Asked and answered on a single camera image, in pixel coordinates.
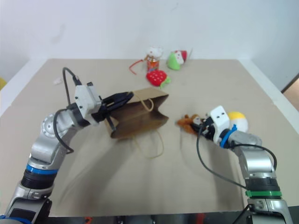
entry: table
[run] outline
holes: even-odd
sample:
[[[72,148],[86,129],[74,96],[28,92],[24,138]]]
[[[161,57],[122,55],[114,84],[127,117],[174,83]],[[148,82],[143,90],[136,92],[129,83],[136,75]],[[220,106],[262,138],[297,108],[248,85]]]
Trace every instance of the table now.
[[[116,92],[150,86],[143,65],[128,70],[134,60],[50,59],[34,75],[12,105],[1,116],[2,162],[1,210],[4,212],[16,183],[22,178],[40,123],[49,113],[67,105],[64,85],[54,85],[62,68],[69,67],[83,83],[93,82],[107,97]],[[212,176],[200,164],[195,136],[175,125],[185,114],[204,116],[218,105],[227,112],[241,111],[249,131],[263,140],[278,159],[278,183],[289,206],[298,205],[297,159],[299,136],[271,99],[237,60],[190,60],[180,71],[161,62],[172,83],[160,112],[169,117],[159,129],[165,153],[148,160],[131,139],[114,140],[104,123],[79,132],[58,173],[51,200],[52,216],[114,216],[173,214],[240,210],[241,190]],[[74,87],[69,78],[70,95]],[[155,133],[138,136],[144,150],[158,150]],[[243,182],[232,152],[204,139],[203,159],[213,170]]]

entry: brown stuffed animal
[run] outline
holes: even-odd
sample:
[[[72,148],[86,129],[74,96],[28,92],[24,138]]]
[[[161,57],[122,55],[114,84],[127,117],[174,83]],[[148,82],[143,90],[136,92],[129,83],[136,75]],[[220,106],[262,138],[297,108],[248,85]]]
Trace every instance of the brown stuffed animal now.
[[[199,116],[197,114],[194,114],[194,115],[192,115],[191,118],[189,118],[189,116],[186,114],[184,118],[177,121],[177,125],[182,127],[185,132],[197,135],[197,133],[191,127],[191,124],[193,123],[193,120],[196,117],[199,117]]]

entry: green plush toy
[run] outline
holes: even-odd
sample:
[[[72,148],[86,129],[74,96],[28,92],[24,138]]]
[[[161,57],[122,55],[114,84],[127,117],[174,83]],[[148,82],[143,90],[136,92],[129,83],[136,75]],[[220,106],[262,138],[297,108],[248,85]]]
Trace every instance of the green plush toy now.
[[[167,61],[167,66],[173,70],[179,70],[187,58],[187,51],[176,50],[171,52]]]

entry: yellow and white ball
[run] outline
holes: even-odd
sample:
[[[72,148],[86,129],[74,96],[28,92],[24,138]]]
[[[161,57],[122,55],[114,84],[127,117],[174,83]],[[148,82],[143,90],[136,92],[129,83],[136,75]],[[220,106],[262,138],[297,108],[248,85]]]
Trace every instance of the yellow and white ball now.
[[[246,120],[246,117],[244,114],[232,111],[228,113],[229,117],[229,128],[232,129],[234,125],[237,126],[237,130],[241,132],[247,132],[248,131],[248,122]]]

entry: brown paper bag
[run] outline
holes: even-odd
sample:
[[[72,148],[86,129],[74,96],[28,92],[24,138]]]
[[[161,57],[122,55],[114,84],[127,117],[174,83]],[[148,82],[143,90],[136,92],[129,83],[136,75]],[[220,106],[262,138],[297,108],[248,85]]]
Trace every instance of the brown paper bag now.
[[[134,96],[126,105],[111,112],[110,117],[116,127],[115,131],[111,129],[109,123],[105,120],[110,137],[115,139],[131,138],[139,133],[155,130],[164,125],[168,117],[161,114],[158,108],[167,97],[167,93],[155,88],[135,91]],[[151,108],[152,103],[148,100],[149,98],[154,104],[154,108],[150,112],[141,103],[141,100],[143,100],[145,105]]]

